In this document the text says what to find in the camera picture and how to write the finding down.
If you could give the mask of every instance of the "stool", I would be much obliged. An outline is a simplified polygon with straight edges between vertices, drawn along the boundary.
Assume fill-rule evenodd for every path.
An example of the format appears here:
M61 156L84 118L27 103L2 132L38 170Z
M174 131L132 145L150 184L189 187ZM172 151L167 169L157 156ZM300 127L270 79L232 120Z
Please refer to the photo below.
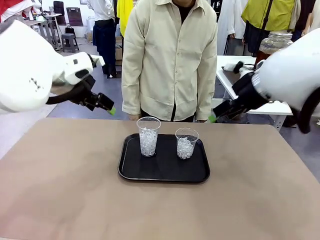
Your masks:
M65 53L66 50L71 50L72 53L76 52L76 49L79 50L76 36L73 33L64 33L61 35L62 40L62 51Z

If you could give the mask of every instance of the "ice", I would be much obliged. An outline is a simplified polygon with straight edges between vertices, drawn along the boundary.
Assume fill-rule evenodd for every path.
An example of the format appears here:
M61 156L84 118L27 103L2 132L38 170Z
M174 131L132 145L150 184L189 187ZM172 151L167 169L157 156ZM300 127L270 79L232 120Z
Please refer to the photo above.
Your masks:
M194 152L194 146L187 137L183 137L178 139L176 150L179 158L188 159Z
M140 130L140 149L143 156L150 157L155 154L158 132L148 130L146 127Z

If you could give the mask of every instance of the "table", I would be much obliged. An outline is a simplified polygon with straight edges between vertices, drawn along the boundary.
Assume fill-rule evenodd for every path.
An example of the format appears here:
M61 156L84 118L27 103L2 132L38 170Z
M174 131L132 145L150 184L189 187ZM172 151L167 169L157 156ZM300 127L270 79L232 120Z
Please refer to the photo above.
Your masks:
M62 14L61 13L55 13L55 14L51 14L51 15L44 15L46 18L54 18L54 21L55 21L55 25L56 25L56 32L58 33L58 38L60 40L60 44L62 45L62 39L61 39L61 35L59 34L59 31L58 31L58 22L57 22L57 17L58 16L61 16Z
M39 121L0 160L0 237L319 240L320 185L272 126L163 122L159 131L181 127L203 141L203 184L122 179L135 121Z
M23 21L24 24L26 24L27 26L31 27L32 26L39 26L39 30L40 30L40 35L46 39L54 49L56 49L58 47L58 42L56 39L56 35L55 35L55 30L52 27L52 24L50 24L50 30L51 30L51 34L50 34L50 30L49 30L49 24L47 20L41 20L41 21L37 21L37 20L25 20Z
M251 56L217 56L216 76L225 88L223 96L224 99L227 98L228 95L231 97L231 99L236 99L238 96L232 89L233 84L228 80L227 76L222 70L222 67L224 67L227 63L238 63L239 61L243 61L246 64L254 64L256 59ZM221 99L212 99L211 105L212 107L215 107L221 102ZM248 113L271 115L274 120L273 126L278 131L282 127L286 116L292 115L291 109L288 104L279 101L275 101L274 103L267 103L256 110L250 110Z

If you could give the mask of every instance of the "jar lid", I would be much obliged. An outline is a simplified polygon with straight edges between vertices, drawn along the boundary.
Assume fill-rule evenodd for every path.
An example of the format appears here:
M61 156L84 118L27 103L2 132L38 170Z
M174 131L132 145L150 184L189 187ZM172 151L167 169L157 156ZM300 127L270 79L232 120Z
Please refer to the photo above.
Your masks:
M269 37L277 37L277 38L292 38L292 33L286 31L271 31L269 33Z

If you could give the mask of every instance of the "plastic cup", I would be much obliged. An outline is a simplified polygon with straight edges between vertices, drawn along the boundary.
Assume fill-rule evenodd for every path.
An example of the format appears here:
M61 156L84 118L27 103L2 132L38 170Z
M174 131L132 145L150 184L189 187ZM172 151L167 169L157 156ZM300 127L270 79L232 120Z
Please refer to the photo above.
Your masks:
M191 158L199 139L199 133L191 128L179 128L175 132L175 137L177 156L181 159Z
M160 120L152 116L146 116L140 118L136 125L139 128L141 154L145 157L155 155L158 131L161 127Z

